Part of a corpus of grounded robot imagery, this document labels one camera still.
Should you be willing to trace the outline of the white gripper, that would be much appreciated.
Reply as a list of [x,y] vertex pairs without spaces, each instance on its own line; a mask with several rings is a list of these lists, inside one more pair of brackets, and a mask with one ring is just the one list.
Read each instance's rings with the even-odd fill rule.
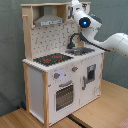
[[84,11],[79,0],[72,0],[71,5],[68,7],[68,9],[68,18],[73,18],[74,20],[80,20],[82,18]]

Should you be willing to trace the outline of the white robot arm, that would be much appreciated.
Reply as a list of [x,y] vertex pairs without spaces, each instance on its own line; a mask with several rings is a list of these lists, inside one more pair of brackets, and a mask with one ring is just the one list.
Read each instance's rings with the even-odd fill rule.
[[117,32],[107,37],[101,33],[102,21],[95,15],[89,15],[79,0],[71,0],[71,17],[81,28],[80,39],[104,51],[115,51],[128,58],[128,35]]

